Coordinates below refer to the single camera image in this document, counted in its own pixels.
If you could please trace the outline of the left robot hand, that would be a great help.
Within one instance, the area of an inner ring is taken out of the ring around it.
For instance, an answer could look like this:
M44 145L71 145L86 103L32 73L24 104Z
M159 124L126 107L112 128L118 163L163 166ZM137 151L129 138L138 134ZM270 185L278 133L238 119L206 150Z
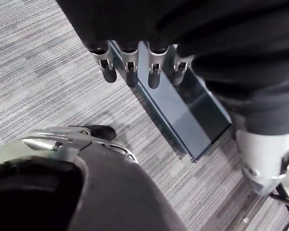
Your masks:
M242 171L269 194L289 167L289 0L60 0L84 46L111 80L107 42L124 54L177 45L233 123Z

